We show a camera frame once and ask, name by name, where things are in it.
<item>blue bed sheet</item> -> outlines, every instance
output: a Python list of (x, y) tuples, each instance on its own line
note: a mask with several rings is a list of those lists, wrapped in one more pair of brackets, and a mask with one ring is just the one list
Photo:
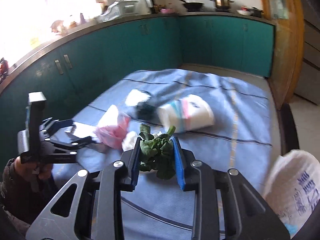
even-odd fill
[[(130, 113), (132, 107), (124, 101), (132, 89), (150, 92), (157, 106), (189, 94), (204, 99), (214, 113), (215, 125), (177, 134), (181, 147), (191, 150), (196, 159), (213, 169), (238, 169), (261, 191), (272, 149), (269, 100), (263, 90), (239, 79), (181, 69), (136, 71), (102, 93), (78, 113), (74, 121), (96, 125), (111, 105)], [(144, 121), (132, 120), (129, 131), (139, 133), (141, 122)], [(151, 125), (152, 133), (165, 132), (157, 117), (145, 123)], [(55, 136), (69, 141), (63, 130)], [(81, 166), (95, 172), (120, 156), (121, 152), (114, 149), (105, 153), (81, 149), (79, 164), (54, 166), (55, 181), (61, 186)], [(125, 239), (190, 239), (194, 197), (194, 192), (180, 190), (175, 177), (161, 181), (155, 173), (140, 173), (136, 190), (122, 193)], [(222, 216), (220, 230), (223, 238)]]

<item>leafy green vegetable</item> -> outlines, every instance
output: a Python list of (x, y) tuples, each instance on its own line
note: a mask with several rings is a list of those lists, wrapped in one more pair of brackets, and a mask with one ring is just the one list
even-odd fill
[(151, 132), (150, 126), (140, 125), (140, 171), (158, 170), (157, 177), (160, 179), (171, 179), (175, 175), (175, 163), (173, 143), (170, 140), (175, 127), (171, 126), (167, 133), (163, 133), (156, 138)]
[(157, 149), (152, 149), (145, 141), (140, 141), (140, 148), (141, 148), (141, 161), (147, 162), (151, 157), (154, 157), (158, 151)]
[(155, 137), (152, 134), (149, 134), (147, 132), (140, 132), (139, 135), (142, 137), (144, 140), (153, 140)]
[(147, 124), (140, 124), (140, 132), (151, 133), (151, 127)]
[(151, 171), (151, 167), (147, 163), (140, 163), (140, 171)]
[(167, 134), (170, 134), (170, 136), (172, 136), (175, 130), (176, 130), (176, 127), (172, 125), (169, 127)]

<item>floor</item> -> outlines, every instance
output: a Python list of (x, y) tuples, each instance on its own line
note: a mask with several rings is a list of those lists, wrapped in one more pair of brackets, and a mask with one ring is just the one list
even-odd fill
[(271, 110), (270, 115), (272, 120), (271, 121), (272, 122), (272, 126), (271, 126), (272, 152), (271, 152), (271, 162), (270, 162), (271, 163), (270, 167), (271, 167), (272, 164), (279, 157), (279, 155), (281, 155), (281, 141), (280, 141), (279, 123), (278, 123), (278, 118), (276, 113), (276, 106), (274, 104), (267, 80), (256, 75), (247, 74), (247, 73), (243, 73), (243, 72), (239, 72), (231, 69), (227, 70), (227, 69), (222, 69), (218, 67), (207, 66), (207, 65), (184, 64), (180, 68), (191, 70), (191, 71), (202, 72), (202, 73), (212, 73), (212, 74), (216, 74), (224, 77), (238, 78), (261, 88), (267, 93), (267, 96), (270, 101), (270, 110)]
[(300, 149), (311, 153), (320, 161), (320, 106), (294, 95), (290, 107)]

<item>tiled floor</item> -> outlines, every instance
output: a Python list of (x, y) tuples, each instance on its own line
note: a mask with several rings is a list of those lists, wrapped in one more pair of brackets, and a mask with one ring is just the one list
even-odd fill
[(294, 95), (290, 107), (300, 149), (313, 154), (320, 161), (320, 106)]

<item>wooden door frame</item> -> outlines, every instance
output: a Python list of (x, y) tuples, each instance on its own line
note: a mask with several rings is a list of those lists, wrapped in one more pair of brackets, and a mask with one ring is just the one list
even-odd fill
[[(301, 0), (285, 0), (289, 11), (289, 19), (286, 20), (273, 19), (269, 0), (261, 0), (261, 2), (264, 17), (276, 25), (273, 65), (268, 82), (276, 103), (276, 108), (279, 110), (283, 103), (290, 102), (302, 67), (304, 52), (304, 17), (302, 4)], [(285, 51), (281, 51), (281, 59), (281, 57), (278, 56), (280, 54), (279, 39), (285, 31), (291, 33), (292, 36), (289, 42), (293, 42), (294, 45), (290, 44), (291, 46), (288, 46)]]

